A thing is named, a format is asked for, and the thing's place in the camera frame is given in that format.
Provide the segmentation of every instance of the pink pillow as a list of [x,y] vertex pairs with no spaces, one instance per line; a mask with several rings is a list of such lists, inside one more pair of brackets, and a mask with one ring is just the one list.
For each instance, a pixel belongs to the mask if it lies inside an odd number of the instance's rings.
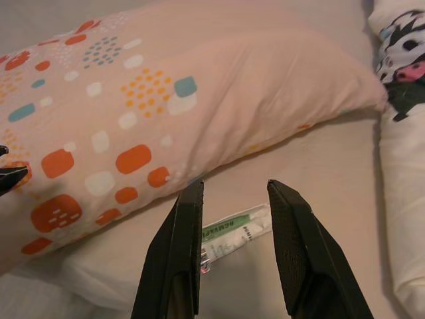
[[30,169],[0,197],[0,272],[386,100],[371,72],[275,1],[170,1],[0,61],[1,165]]

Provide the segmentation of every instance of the orange rounded square pattern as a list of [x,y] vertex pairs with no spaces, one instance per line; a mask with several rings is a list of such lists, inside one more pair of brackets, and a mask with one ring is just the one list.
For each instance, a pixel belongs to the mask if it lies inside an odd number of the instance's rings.
[[66,40],[65,44],[75,45],[76,43],[86,40],[86,38],[87,38],[86,35],[74,35],[73,37],[70,37],[68,40]]
[[111,221],[114,221],[115,219],[117,219],[121,215],[122,214],[118,209],[116,209],[116,208],[110,209],[110,210],[106,211],[105,213],[101,214],[96,219],[96,224],[98,224],[100,226],[104,226],[104,225],[110,223]]
[[164,186],[168,181],[167,178],[170,175],[166,167],[157,168],[149,173],[147,181],[150,186],[158,188]]
[[149,163],[151,159],[151,150],[146,145],[137,145],[117,157],[116,167],[120,173],[130,174]]
[[41,167],[48,178],[56,178],[65,174],[74,166],[74,158],[64,149],[46,155],[41,161]]
[[137,190],[134,187],[125,187],[115,193],[115,200],[119,204],[126,204],[133,201],[139,196]]
[[47,238],[38,238],[35,241],[32,241],[28,245],[25,245],[21,252],[25,255],[33,255],[41,252],[43,249],[45,249],[47,246],[49,246],[52,243],[50,239]]
[[311,124],[303,124],[303,125],[298,126],[298,129],[299,130],[306,130],[306,129],[311,128],[311,127],[312,127]]
[[31,213],[36,230],[49,233],[75,223],[82,215],[78,202],[69,195],[59,195],[39,205]]

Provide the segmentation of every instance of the white bed sheet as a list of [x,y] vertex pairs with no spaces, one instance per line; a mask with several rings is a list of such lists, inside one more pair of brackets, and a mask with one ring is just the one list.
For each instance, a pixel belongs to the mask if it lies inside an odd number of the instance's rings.
[[36,278],[0,278],[2,319],[127,319],[129,314],[94,306],[65,289]]
[[[267,202],[267,180],[279,179],[299,190],[339,241],[375,318],[403,318],[387,298],[377,118],[363,116],[349,114],[320,125],[211,174],[205,182],[204,224]],[[128,310],[147,247],[174,199],[33,261],[31,270],[95,304]],[[271,234],[212,267],[201,281],[201,318],[288,318]]]
[[[0,55],[66,32],[89,17],[153,1],[158,0],[2,0],[0,29],[7,32],[0,33]],[[372,65],[374,47],[366,24],[371,0],[282,1],[348,53]],[[382,197],[380,190],[376,192],[380,189],[380,179],[375,179],[379,175],[376,120],[347,119],[212,174],[205,189],[204,224],[267,201],[266,180],[281,179],[301,192],[340,242],[375,318],[406,318],[391,294]],[[144,252],[171,202],[151,206],[107,232],[44,259],[56,262],[35,261],[32,270],[41,267],[48,280],[61,282],[96,304],[128,308]],[[202,278],[201,289],[201,318],[287,318],[271,234],[216,262]],[[6,297],[19,298],[19,293],[1,295],[4,302]],[[128,313],[120,316],[126,318]]]

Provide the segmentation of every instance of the white tube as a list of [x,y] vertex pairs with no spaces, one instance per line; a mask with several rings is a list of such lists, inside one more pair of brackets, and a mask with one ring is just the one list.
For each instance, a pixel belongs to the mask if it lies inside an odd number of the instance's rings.
[[203,273],[209,271],[209,263],[271,230],[272,216],[268,204],[249,208],[204,227],[201,262]]

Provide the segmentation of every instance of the pillow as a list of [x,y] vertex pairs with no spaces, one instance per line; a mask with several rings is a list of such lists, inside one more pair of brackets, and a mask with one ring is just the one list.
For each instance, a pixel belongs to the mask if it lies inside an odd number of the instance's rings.
[[1,60],[1,164],[30,170],[0,197],[2,272],[386,100],[373,74],[277,1],[160,3]]
[[388,249],[394,293],[412,318],[425,318],[425,4],[379,3],[382,61],[377,74],[392,108],[381,122]]

